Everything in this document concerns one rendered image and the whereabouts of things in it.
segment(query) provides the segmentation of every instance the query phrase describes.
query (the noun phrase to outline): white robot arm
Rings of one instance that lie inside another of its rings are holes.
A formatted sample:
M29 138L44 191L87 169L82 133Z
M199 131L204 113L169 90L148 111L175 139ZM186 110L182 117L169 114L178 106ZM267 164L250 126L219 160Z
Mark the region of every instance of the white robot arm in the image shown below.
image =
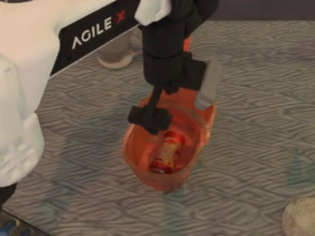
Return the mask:
M42 155L35 111L48 80L138 22L167 16L170 1L0 2L0 187L24 178Z

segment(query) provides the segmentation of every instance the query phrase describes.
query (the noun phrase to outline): dark background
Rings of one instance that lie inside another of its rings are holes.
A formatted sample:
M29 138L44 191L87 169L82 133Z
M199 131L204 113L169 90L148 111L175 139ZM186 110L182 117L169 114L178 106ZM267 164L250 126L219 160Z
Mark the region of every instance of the dark background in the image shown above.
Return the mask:
M315 20L315 0L220 0L220 7L211 19Z

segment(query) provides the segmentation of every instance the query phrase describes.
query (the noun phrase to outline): red x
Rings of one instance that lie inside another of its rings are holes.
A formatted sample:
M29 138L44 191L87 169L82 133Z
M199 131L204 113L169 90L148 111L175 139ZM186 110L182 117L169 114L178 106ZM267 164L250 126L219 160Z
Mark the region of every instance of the red x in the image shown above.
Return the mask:
M125 19L125 10L122 10L121 13L117 13L117 24L120 22L120 21L123 21Z

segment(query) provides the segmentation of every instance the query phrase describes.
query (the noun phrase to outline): orange container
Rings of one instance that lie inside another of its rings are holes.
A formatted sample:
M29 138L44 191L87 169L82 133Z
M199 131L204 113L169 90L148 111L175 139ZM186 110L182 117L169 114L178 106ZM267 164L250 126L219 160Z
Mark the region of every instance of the orange container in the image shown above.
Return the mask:
M172 174L159 174L150 171L153 153L161 145L166 131L151 135L143 127L130 125L123 141L123 157L138 178L148 186L170 192L180 188L188 179L200 152L210 138L210 130L216 114L215 103L204 111L194 105L196 91L181 88L177 93L162 93L158 107L166 108L172 114L168 129L185 137L186 144L177 160ZM150 96L144 98L139 107L145 106Z

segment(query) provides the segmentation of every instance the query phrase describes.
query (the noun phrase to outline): soda can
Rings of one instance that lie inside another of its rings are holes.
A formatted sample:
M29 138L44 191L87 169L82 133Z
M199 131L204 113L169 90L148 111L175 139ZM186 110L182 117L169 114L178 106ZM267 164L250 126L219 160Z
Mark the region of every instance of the soda can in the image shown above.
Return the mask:
M167 131L163 137L161 148L153 159L150 170L160 174L171 174L176 165L176 159L185 145L183 135Z

